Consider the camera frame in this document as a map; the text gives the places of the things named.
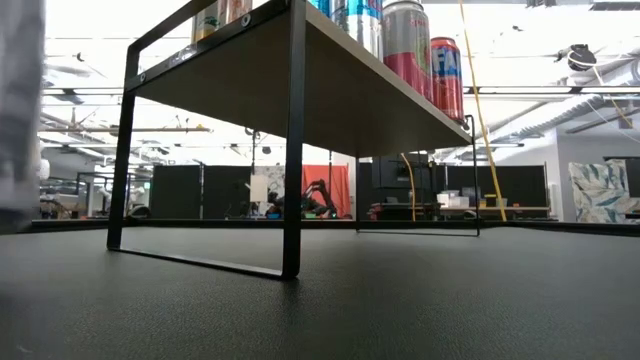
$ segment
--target patterned panel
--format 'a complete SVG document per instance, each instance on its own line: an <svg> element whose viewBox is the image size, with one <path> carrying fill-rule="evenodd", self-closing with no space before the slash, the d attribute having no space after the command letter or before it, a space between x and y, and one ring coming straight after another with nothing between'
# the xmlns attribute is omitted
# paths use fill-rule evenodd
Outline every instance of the patterned panel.
<svg viewBox="0 0 640 360"><path fill-rule="evenodd" d="M624 216L640 206L640 199L629 197L624 161L610 160L604 165L569 163L569 174L578 222L637 222Z"/></svg>

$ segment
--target shelf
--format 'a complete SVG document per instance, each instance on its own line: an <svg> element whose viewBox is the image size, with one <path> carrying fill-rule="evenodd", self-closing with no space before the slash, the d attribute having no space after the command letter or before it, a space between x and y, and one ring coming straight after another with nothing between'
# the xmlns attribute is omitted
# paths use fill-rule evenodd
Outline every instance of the shelf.
<svg viewBox="0 0 640 360"><path fill-rule="evenodd" d="M246 26L225 26L129 79L126 90L286 137L288 6L271 0L249 15ZM306 36L306 144L360 157L470 144L459 125L309 4Z"/></svg>

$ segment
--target fluorescent light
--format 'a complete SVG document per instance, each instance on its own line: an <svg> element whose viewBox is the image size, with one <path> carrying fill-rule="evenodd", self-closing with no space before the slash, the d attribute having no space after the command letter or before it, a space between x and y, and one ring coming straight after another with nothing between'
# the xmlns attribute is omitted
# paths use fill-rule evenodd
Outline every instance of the fluorescent light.
<svg viewBox="0 0 640 360"><path fill-rule="evenodd" d="M592 94L640 94L640 86L599 86L586 87L583 93Z"/></svg>
<svg viewBox="0 0 640 360"><path fill-rule="evenodd" d="M93 150L89 150L89 149L78 149L78 151L80 151L81 153L85 153L89 156L95 156L95 157L99 157L99 158L104 158L103 154L100 154L97 151L93 151Z"/></svg>
<svg viewBox="0 0 640 360"><path fill-rule="evenodd" d="M524 146L524 144L522 144L522 143L509 143L509 144L502 144L502 143L492 144L492 143L489 143L489 147L492 147L492 148L523 147L523 146ZM484 143L476 144L476 149L484 148L484 147L485 147Z"/></svg>
<svg viewBox="0 0 640 360"><path fill-rule="evenodd" d="M517 101L553 101L553 100L565 100L574 94L479 94L483 100L517 100ZM465 98L473 99L473 94L464 94Z"/></svg>
<svg viewBox="0 0 640 360"><path fill-rule="evenodd" d="M480 87L480 94L567 94L570 86Z"/></svg>
<svg viewBox="0 0 640 360"><path fill-rule="evenodd" d="M118 147L118 144L68 144L69 147L72 148L80 148L80 149L87 149L87 148L115 148Z"/></svg>

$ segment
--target yellow cable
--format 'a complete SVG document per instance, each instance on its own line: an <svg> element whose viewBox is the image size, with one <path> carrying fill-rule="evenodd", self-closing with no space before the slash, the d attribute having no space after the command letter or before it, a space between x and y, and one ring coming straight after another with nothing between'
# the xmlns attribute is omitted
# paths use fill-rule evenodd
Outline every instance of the yellow cable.
<svg viewBox="0 0 640 360"><path fill-rule="evenodd" d="M602 80L602 77L600 76L600 72L598 71L598 69L595 66L593 67L593 72L596 74L596 77L598 78L598 81L600 82L600 86L605 86L604 81ZM626 121L627 124L629 124L629 127L633 128L633 124L624 115L622 110L618 107L618 104L616 104L615 100L611 99L611 102L613 103L613 106L615 106L616 110L618 111L618 115L620 115L624 119L624 121Z"/></svg>
<svg viewBox="0 0 640 360"><path fill-rule="evenodd" d="M409 169L409 180L411 180L411 219L416 221L416 187L413 184L413 170L411 169L411 164L404 156L404 153L400 153L400 156L404 159L405 164L407 164L407 168Z"/></svg>
<svg viewBox="0 0 640 360"><path fill-rule="evenodd" d="M467 43L467 54L469 58L469 67L471 68L471 81L473 82L473 95L476 98L476 106L478 107L478 119L480 120L480 128L482 129L482 137L484 138L485 146L487 147L487 157L489 158L489 166L491 166L491 176L493 177L493 186L496 188L496 195L498 195L498 206L500 207L500 216L502 221L507 221L507 215L504 212L504 204L502 203L502 193L500 192L500 184L498 184L498 176L496 175L496 165L493 163L493 155L491 154L491 148L489 147L489 138L487 137L487 128L484 126L484 120L482 119L482 112L480 111L480 98L478 96L478 87L476 86L476 74L473 71L473 60L471 45L469 44L469 34L467 34L467 22L464 19L464 6L462 0L458 0L460 4L460 16L462 17L462 26L464 29L464 39Z"/></svg>

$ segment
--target air duct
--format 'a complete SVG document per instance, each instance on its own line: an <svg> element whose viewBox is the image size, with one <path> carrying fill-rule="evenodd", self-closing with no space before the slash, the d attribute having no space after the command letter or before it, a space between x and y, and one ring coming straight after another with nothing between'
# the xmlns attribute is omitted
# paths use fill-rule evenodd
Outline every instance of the air duct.
<svg viewBox="0 0 640 360"><path fill-rule="evenodd" d="M640 60L620 66L603 76L605 85L640 86ZM585 86L600 86L595 80ZM605 104L605 97L598 94L577 95L559 103L549 103L527 113L489 136L490 141L523 138L542 133L576 117L590 113Z"/></svg>

